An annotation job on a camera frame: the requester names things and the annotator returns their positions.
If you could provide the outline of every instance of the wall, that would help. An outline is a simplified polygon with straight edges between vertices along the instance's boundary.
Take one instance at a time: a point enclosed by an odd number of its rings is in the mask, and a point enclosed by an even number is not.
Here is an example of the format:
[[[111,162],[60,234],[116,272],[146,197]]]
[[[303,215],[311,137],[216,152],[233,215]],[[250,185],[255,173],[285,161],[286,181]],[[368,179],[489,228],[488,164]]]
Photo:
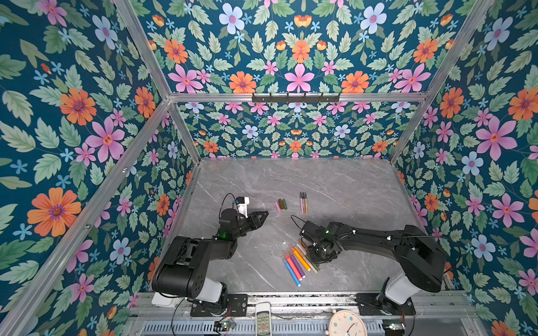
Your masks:
[[[536,5],[496,1],[398,162],[454,285],[496,336],[538,325]]]
[[[49,5],[56,16],[42,12]],[[0,206],[2,319],[106,183],[160,99],[109,1],[3,2],[0,27],[0,190],[7,196]],[[103,126],[109,134],[115,130],[107,139],[109,151],[103,148]],[[148,152],[158,153],[159,162]],[[28,326],[29,334],[121,333],[135,293],[147,288],[191,165],[167,117]],[[161,198],[168,198],[164,208]],[[57,217],[51,219],[49,211]]]

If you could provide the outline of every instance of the alarm clock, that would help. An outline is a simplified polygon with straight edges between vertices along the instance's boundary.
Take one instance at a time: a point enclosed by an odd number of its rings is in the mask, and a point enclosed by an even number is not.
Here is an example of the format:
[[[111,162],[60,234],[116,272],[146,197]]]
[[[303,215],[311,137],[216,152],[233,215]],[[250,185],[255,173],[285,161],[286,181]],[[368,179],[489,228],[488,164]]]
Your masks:
[[[349,310],[333,310],[329,329],[325,335],[330,336],[367,336],[366,326],[360,317]]]

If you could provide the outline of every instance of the pile of markers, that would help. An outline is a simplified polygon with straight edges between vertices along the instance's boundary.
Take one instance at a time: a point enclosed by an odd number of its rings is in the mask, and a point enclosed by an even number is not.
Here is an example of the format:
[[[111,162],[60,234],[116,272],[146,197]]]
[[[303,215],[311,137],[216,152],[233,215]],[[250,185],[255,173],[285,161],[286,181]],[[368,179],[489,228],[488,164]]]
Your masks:
[[[274,202],[274,208],[277,210],[277,212],[280,212],[282,210],[288,210],[286,200],[283,198],[279,198],[278,201]]]
[[[308,253],[301,244],[296,246],[289,245],[289,248],[284,250],[284,257],[282,260],[298,287],[301,286],[301,281],[306,277],[301,266],[303,266],[306,271],[313,270],[315,273],[320,270],[316,264],[310,261]]]

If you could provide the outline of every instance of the black cable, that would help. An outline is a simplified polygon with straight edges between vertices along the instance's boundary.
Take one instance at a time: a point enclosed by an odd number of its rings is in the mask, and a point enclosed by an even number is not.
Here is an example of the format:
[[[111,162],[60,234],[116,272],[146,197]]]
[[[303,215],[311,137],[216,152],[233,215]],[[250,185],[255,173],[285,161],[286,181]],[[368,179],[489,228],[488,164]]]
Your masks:
[[[226,196],[224,196],[224,198],[222,199],[221,208],[218,210],[218,219],[219,220],[221,218],[222,206],[224,205],[224,201],[226,201],[226,197],[228,197],[228,195],[232,195],[232,197],[233,197],[232,208],[233,208],[233,205],[235,204],[235,202],[237,201],[237,199],[235,198],[235,196],[231,192],[227,193]]]
[[[174,334],[174,336],[176,336],[174,332],[174,315],[175,312],[177,312],[179,306],[183,303],[183,300],[181,300],[181,302],[175,307],[174,313],[172,314],[172,320],[170,320],[170,328],[172,329],[172,334]]]

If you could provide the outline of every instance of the white remote control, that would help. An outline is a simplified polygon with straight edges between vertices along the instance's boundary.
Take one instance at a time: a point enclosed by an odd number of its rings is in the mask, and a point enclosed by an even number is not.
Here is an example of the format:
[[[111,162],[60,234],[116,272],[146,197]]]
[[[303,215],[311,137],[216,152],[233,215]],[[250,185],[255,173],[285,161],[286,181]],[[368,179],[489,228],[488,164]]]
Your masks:
[[[256,336],[272,336],[271,304],[269,302],[256,305]]]

